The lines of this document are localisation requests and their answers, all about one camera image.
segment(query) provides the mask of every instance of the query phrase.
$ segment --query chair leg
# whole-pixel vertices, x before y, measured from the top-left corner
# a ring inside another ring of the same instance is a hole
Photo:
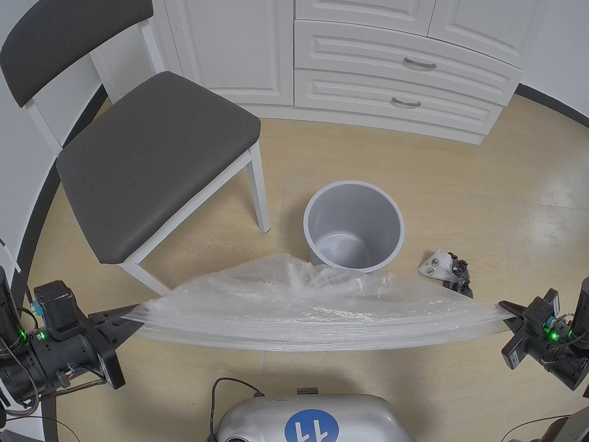
[[[254,206],[256,207],[258,226],[263,233],[267,233],[270,230],[270,215],[268,213],[268,201],[266,200],[264,174],[261,170],[260,141],[251,146],[249,151],[252,160],[247,165],[247,176],[252,189]]]
[[[134,276],[137,280],[139,280],[145,286],[151,288],[155,291],[158,295],[165,295],[170,289],[161,283],[158,279],[154,276],[147,273],[144,269],[142,269],[139,264],[135,263],[128,258],[123,263],[118,264],[120,268],[126,271],[129,275]]]

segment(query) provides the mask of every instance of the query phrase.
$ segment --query white logo symbol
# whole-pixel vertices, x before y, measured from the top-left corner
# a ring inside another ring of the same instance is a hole
[[[323,440],[324,438],[326,438],[328,436],[327,431],[321,433],[321,428],[319,427],[319,421],[317,419],[315,419],[313,421],[313,426],[315,427],[315,441],[316,442],[321,442],[321,440]],[[305,442],[310,437],[309,434],[303,435],[303,431],[301,431],[301,428],[300,428],[300,423],[295,423],[294,429],[296,430],[297,442]]]

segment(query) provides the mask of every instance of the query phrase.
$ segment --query white drawer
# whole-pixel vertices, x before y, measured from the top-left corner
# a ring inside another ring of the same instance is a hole
[[[407,81],[309,69],[294,72],[295,107],[375,114],[478,134],[488,134],[502,110],[482,99]]]
[[[328,21],[294,24],[296,68],[407,80],[503,106],[523,74],[492,57],[415,34]]]

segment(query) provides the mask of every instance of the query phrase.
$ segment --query black baseboard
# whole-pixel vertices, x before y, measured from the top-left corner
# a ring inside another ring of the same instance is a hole
[[[570,106],[565,105],[562,101],[558,101],[557,99],[554,99],[548,96],[547,94],[542,93],[539,90],[536,90],[535,88],[519,84],[518,87],[515,89],[515,94],[521,95],[522,97],[535,101],[536,103],[540,103],[545,107],[552,108],[554,111],[564,114],[571,120],[575,120],[576,122],[579,122],[583,126],[589,128],[589,117],[585,116],[582,113],[579,113],[577,110],[571,108]]]
[[[74,124],[70,131],[70,135],[67,137],[64,146],[67,145],[74,137],[76,137],[90,122],[94,119],[100,107],[107,99],[107,92],[104,86],[101,85],[96,91],[84,111],[80,115],[79,119]],[[55,168],[55,162],[51,166],[47,178],[43,187],[41,187],[33,212],[29,218],[29,222],[26,225],[25,234],[22,238],[21,248],[18,251],[17,261],[21,267],[21,274],[25,281],[28,281],[29,273],[31,272],[31,265],[33,264],[33,257],[35,250],[37,249],[37,243],[47,213],[55,197],[55,192],[60,186],[60,176]],[[18,275],[12,278],[11,285],[12,296],[18,307],[21,307],[25,300],[25,288],[24,284],[19,280]],[[43,416],[57,419],[56,416],[56,404],[55,398],[41,402],[41,411]],[[45,433],[45,440],[57,441],[57,423],[49,419],[43,419],[43,432]]]

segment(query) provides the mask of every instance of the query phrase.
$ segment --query blue circle logo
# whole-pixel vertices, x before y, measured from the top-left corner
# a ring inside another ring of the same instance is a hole
[[[305,409],[292,416],[284,428],[287,442],[335,442],[339,426],[335,418],[320,409]]]

